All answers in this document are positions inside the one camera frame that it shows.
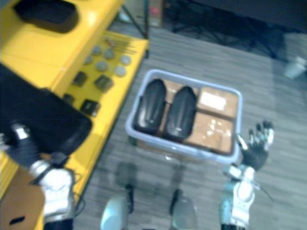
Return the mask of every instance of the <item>black bag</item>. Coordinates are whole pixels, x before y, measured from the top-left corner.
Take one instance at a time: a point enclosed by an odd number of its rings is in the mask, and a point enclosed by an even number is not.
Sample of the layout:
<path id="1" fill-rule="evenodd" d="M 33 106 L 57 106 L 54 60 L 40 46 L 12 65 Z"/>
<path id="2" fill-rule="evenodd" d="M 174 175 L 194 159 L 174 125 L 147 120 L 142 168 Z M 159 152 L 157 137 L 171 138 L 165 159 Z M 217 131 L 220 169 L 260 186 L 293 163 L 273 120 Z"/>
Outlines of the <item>black bag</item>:
<path id="1" fill-rule="evenodd" d="M 88 117 L 55 94 L 34 87 L 0 64 L 0 132 L 12 142 L 14 123 L 26 125 L 40 152 L 49 154 L 70 155 L 92 128 Z"/>

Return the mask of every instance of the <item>small black box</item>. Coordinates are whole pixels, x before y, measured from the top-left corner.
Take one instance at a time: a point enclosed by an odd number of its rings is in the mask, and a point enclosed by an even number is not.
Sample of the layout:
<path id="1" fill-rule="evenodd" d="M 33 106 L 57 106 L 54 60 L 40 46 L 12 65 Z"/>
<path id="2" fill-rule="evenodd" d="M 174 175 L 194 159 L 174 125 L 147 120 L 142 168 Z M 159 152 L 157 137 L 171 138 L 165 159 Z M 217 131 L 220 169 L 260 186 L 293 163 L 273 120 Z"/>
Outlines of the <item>small black box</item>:
<path id="1" fill-rule="evenodd" d="M 84 72 L 82 71 L 79 71 L 79 73 L 77 74 L 77 76 L 74 78 L 74 80 L 72 81 L 72 83 L 74 85 L 77 85 L 77 86 L 83 86 L 83 84 L 85 83 L 87 79 L 87 76 Z"/>
<path id="2" fill-rule="evenodd" d="M 63 101 L 65 101 L 67 104 L 72 105 L 72 103 L 74 102 L 74 100 L 75 100 L 74 97 L 71 96 L 71 95 L 68 94 L 68 93 L 64 94 L 64 96 L 63 96 Z"/>
<path id="3" fill-rule="evenodd" d="M 90 116 L 97 116 L 99 108 L 100 104 L 98 102 L 85 99 L 80 111 Z"/>
<path id="4" fill-rule="evenodd" d="M 114 85 L 112 79 L 105 75 L 101 75 L 97 80 L 94 81 L 95 86 L 102 92 L 107 92 Z"/>

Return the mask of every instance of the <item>cable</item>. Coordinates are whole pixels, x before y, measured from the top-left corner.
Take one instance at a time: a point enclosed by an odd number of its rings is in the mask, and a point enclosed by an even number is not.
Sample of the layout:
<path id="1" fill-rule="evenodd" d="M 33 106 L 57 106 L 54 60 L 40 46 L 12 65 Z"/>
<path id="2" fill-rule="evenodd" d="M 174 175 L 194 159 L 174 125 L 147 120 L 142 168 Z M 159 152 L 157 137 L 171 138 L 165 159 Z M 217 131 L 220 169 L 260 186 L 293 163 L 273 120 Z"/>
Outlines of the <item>cable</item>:
<path id="1" fill-rule="evenodd" d="M 260 189 L 270 198 L 270 200 L 272 202 L 275 202 L 275 200 L 273 199 L 273 197 L 271 197 L 271 195 L 262 187 L 260 186 Z"/>
<path id="2" fill-rule="evenodd" d="M 82 203 L 83 205 L 81 206 L 81 208 L 80 208 L 80 210 L 79 211 L 76 211 L 76 214 L 75 214 L 75 218 L 78 216 L 78 215 L 80 215 L 80 213 L 82 213 L 82 211 L 84 210 L 84 208 L 85 208 L 85 200 L 83 199 L 83 197 L 82 196 L 80 196 L 79 194 L 77 194 L 77 193 L 73 193 L 74 195 L 77 195 L 78 197 L 79 197 L 79 200 L 80 200 L 80 203 Z"/>

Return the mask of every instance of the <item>metal rod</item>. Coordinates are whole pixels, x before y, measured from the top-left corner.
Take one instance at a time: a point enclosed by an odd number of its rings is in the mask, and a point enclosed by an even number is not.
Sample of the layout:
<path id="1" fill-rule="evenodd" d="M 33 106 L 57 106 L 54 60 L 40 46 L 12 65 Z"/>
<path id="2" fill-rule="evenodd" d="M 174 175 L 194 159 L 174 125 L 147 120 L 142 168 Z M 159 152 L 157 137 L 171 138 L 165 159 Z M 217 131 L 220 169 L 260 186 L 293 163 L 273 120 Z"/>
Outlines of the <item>metal rod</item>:
<path id="1" fill-rule="evenodd" d="M 130 14 L 130 12 L 128 11 L 128 9 L 126 8 L 125 5 L 122 6 L 124 12 L 128 15 L 128 17 L 130 18 L 130 20 L 132 21 L 132 23 L 134 24 L 134 26 L 138 29 L 138 31 L 142 34 L 142 36 L 144 38 L 146 38 L 146 33 L 144 33 L 144 31 L 142 30 L 142 28 L 140 28 L 139 24 L 135 21 L 135 19 L 133 18 L 133 16 Z"/>

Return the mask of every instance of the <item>label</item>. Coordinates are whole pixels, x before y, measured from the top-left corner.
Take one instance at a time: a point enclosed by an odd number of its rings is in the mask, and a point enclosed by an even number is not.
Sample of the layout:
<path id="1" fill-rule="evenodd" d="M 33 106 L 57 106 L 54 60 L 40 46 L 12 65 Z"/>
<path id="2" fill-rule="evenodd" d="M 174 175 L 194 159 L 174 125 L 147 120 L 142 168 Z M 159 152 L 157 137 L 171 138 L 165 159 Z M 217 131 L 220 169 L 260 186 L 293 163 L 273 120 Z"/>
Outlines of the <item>label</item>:
<path id="1" fill-rule="evenodd" d="M 201 95 L 201 103 L 208 107 L 222 111 L 225 109 L 226 99 L 208 92 L 203 92 Z"/>

